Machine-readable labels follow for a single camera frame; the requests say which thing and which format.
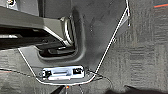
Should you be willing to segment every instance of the wire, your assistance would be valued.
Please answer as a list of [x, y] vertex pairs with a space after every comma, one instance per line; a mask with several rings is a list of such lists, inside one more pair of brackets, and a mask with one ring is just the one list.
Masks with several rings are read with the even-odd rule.
[[79, 85], [79, 88], [80, 88], [81, 93], [84, 94], [81, 85]]
[[113, 84], [112, 84], [112, 82], [111, 82], [111, 80], [110, 80], [109, 78], [107, 78], [107, 77], [105, 77], [105, 76], [103, 76], [103, 75], [100, 75], [100, 74], [98, 74], [98, 73], [95, 73], [95, 72], [93, 72], [93, 71], [91, 71], [91, 70], [88, 70], [88, 72], [90, 72], [90, 73], [92, 73], [92, 74], [94, 74], [94, 75], [98, 75], [99, 77], [102, 77], [102, 78], [99, 78], [99, 79], [96, 79], [96, 80], [93, 80], [93, 81], [97, 81], [97, 80], [101, 80], [101, 79], [103, 79], [103, 78], [106, 78], [106, 79], [108, 80], [108, 82], [110, 83], [110, 88], [111, 88], [111, 89], [113, 88]]
[[15, 71], [15, 70], [11, 70], [11, 69], [2, 69], [2, 68], [0, 68], [0, 71], [10, 71], [10, 72], [15, 72], [15, 73], [18, 73], [18, 74], [21, 74], [21, 75], [25, 75], [27, 77], [42, 78], [40, 76], [32, 76], [32, 75], [28, 75], [28, 74], [25, 74], [25, 73], [22, 73], [22, 72], [19, 72], [19, 71]]

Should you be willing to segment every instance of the gray floor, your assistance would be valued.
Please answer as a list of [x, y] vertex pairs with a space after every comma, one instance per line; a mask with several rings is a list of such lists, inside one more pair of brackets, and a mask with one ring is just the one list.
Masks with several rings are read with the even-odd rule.
[[[99, 70], [110, 78], [114, 90], [124, 91], [124, 85], [168, 90], [168, 13], [153, 8], [165, 1], [129, 0], [131, 26], [111, 45]], [[31, 75], [17, 49], [0, 51], [0, 67]], [[48, 94], [57, 87], [42, 85], [34, 78], [16, 73], [0, 72], [0, 77], [0, 94]], [[82, 88], [84, 94], [103, 94], [109, 86], [103, 79], [82, 85]], [[79, 87], [70, 87], [68, 94], [80, 94]]]

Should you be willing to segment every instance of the gray carpet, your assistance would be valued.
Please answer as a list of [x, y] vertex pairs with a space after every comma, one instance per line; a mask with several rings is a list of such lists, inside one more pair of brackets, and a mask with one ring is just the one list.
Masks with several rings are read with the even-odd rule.
[[[114, 90], [124, 91], [124, 85], [168, 90], [168, 7], [153, 7], [164, 3], [168, 1], [129, 0], [131, 26], [111, 45], [99, 70]], [[17, 49], [0, 51], [0, 67], [32, 74]], [[57, 87], [11, 72], [0, 72], [0, 77], [0, 94], [48, 94]], [[109, 86], [102, 79], [82, 88], [84, 94], [103, 94]], [[68, 94], [80, 94], [79, 87], [70, 87]]]

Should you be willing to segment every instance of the white device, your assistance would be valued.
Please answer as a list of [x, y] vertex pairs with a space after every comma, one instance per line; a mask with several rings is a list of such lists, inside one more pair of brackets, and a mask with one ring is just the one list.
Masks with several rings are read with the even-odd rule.
[[83, 78], [82, 66], [54, 67], [43, 69], [43, 79], [48, 80], [70, 80], [71, 78]]

